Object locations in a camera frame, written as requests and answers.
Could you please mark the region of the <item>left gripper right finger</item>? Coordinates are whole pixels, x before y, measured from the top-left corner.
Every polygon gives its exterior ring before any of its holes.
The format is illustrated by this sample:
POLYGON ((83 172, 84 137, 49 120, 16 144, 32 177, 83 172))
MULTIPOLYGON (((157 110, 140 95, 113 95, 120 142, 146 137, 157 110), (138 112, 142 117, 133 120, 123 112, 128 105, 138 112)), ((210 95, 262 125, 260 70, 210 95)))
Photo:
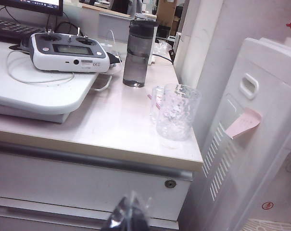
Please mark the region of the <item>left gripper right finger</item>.
POLYGON ((139 193, 133 191, 130 198, 130 230, 149 231, 152 214, 152 197, 143 199, 139 193))

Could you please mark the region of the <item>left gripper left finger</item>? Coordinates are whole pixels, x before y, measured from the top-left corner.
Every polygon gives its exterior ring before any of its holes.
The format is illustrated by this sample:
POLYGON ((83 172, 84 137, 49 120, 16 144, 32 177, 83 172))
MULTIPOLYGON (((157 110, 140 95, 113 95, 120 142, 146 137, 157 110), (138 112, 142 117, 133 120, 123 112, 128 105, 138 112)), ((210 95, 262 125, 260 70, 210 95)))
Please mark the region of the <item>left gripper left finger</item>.
POLYGON ((130 231, 130 204, 124 196, 103 225, 104 231, 130 231))

